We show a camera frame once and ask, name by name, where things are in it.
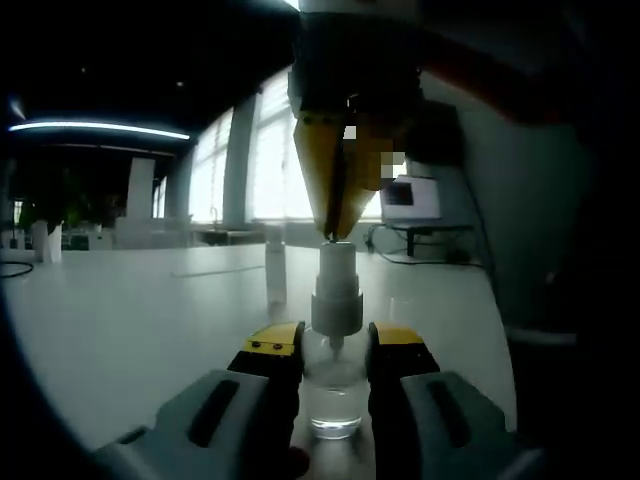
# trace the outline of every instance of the white pillar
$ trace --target white pillar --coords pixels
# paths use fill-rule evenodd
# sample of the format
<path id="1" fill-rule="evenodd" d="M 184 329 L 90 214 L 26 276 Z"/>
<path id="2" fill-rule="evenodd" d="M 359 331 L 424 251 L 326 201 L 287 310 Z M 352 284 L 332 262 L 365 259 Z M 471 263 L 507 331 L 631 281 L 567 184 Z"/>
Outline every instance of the white pillar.
<path id="1" fill-rule="evenodd" d="M 151 218 L 153 203 L 153 172 L 156 161 L 152 158 L 131 159 L 127 217 Z"/>

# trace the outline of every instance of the white bottle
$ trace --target white bottle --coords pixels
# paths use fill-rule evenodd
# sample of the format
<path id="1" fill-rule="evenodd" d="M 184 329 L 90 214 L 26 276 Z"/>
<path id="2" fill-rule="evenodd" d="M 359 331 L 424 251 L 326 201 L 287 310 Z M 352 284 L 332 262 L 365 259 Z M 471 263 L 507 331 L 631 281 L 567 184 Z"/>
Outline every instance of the white bottle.
<path id="1" fill-rule="evenodd" d="M 267 275 L 267 304 L 272 323 L 282 320 L 287 303 L 287 262 L 285 256 L 283 227 L 265 227 L 265 268 Z"/>
<path id="2" fill-rule="evenodd" d="M 366 409 L 368 335 L 355 246 L 325 243 L 311 297 L 311 325 L 302 338 L 306 409 L 318 438 L 346 438 Z"/>

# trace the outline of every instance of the clear glass bottle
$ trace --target clear glass bottle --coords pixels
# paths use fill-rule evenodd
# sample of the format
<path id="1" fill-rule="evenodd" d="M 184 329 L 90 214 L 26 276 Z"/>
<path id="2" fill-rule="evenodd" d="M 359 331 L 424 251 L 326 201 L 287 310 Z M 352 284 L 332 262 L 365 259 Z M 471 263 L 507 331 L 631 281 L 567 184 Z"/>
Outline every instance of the clear glass bottle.
<path id="1" fill-rule="evenodd" d="M 302 338 L 303 395 L 316 437 L 346 438 L 366 409 L 368 333 L 362 327 L 362 292 L 355 246 L 326 243 Z"/>

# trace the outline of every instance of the desk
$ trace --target desk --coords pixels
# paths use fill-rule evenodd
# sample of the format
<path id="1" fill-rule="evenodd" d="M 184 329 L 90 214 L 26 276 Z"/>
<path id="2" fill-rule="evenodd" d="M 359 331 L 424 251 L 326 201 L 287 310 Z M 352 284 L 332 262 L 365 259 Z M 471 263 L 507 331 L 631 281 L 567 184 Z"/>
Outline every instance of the desk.
<path id="1" fill-rule="evenodd" d="M 318 250 L 287 247 L 285 317 L 308 320 Z M 3 283 L 24 353 L 60 416 L 89 449 L 140 424 L 268 324 L 264 245 L 63 252 Z M 515 429 L 507 342 L 485 273 L 404 266 L 357 254 L 365 322 L 389 317 L 391 298 L 443 370 L 454 370 L 500 406 Z"/>

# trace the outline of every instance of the white table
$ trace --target white table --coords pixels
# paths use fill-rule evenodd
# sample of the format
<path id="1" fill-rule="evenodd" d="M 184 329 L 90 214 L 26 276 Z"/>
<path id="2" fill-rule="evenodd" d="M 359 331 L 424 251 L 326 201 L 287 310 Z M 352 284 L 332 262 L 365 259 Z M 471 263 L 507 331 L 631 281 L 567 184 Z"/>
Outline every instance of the white table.
<path id="1" fill-rule="evenodd" d="M 388 321 L 393 298 L 395 320 L 416 329 L 441 368 L 475 385 L 515 429 L 511 360 L 486 274 L 357 255 L 365 322 Z M 286 319 L 308 320 L 318 250 L 287 247 L 286 261 Z M 37 265 L 3 285 L 38 382 L 95 449 L 153 425 L 165 401 L 226 368 L 244 339 L 269 322 L 264 269 L 181 275 L 257 265 L 264 265 L 264 245 L 63 252 L 61 264 Z"/>

